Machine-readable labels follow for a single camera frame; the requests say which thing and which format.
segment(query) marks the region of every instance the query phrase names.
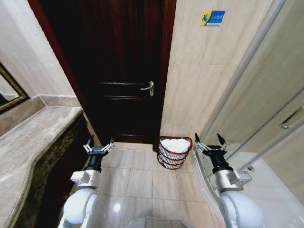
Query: countertop edge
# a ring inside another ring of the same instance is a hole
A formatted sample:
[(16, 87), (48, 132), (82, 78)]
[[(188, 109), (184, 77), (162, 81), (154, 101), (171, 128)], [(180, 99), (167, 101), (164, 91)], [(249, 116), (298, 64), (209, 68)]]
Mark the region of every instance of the countertop edge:
[(12, 228), (14, 227), (17, 219), (18, 219), (18, 215), (20, 214), (22, 207), (25, 203), (26, 197), (23, 197), (24, 195), (27, 195), (29, 192), (29, 188), (30, 188), (30, 184), (28, 184), (29, 182), (31, 182), (32, 178), (33, 178), (33, 171), (35, 168), (35, 165), (37, 163), (37, 161), (47, 152), (47, 150), (51, 147), (51, 145), (62, 135), (62, 133), (74, 122), (74, 120), (83, 113), (83, 109), (80, 107), (73, 107), (73, 108), (78, 108), (79, 112), (77, 112), (73, 118), (71, 118), (71, 120), (68, 122), (68, 124), (65, 125), (65, 127), (63, 127), (62, 129), (60, 129), (60, 131), (46, 144), (46, 146), (41, 150), (41, 152), (39, 154), (37, 154), (36, 156), (33, 156), (30, 165), (27, 167), (26, 169), (26, 176), (25, 179), (22, 183), (22, 191), (20, 192), (20, 194), (18, 195), (18, 199), (16, 201), (16, 204), (14, 206), (13, 211), (11, 212), (11, 214), (9, 215), (7, 221), (5, 222), (4, 228)]

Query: glass shower door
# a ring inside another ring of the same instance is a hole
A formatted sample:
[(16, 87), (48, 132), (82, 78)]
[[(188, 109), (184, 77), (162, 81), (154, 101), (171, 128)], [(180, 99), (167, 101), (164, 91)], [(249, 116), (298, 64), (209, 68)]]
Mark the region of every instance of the glass shower door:
[[(230, 143), (225, 157), (235, 169), (247, 169), (254, 162), (253, 180), (244, 192), (263, 210), (267, 228), (304, 227), (304, 200), (299, 195), (304, 195), (304, 161), (289, 158), (286, 149), (292, 148), (291, 142), (300, 144), (300, 136), (304, 136), (303, 12), (301, 0), (284, 3), (201, 139), (216, 145), (217, 133), (223, 136)], [(298, 142), (288, 140), (292, 136)], [(298, 147), (297, 151), (290, 155), (301, 159)], [(200, 153), (199, 160), (217, 194), (210, 158)]]

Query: marble countertop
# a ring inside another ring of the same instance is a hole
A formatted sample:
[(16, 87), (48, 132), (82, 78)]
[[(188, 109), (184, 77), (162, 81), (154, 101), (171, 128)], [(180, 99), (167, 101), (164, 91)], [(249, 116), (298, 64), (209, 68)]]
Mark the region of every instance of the marble countertop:
[(16, 221), (36, 162), (81, 113), (77, 107), (46, 106), (0, 137), (0, 227)]

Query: tiled floor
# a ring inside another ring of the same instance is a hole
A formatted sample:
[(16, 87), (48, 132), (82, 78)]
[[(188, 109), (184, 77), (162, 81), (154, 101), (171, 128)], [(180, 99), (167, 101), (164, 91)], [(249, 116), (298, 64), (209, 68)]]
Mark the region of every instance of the tiled floor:
[(102, 160), (96, 227), (124, 228), (146, 216), (184, 220), (196, 228), (224, 227), (200, 193), (193, 165), (192, 154), (170, 171), (153, 151), (114, 149)]

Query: mirror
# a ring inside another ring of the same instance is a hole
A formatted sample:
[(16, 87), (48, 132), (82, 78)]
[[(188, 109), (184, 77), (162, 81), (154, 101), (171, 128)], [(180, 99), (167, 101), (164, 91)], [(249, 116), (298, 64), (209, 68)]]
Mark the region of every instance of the mirror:
[(0, 62), (0, 114), (28, 98), (29, 96)]

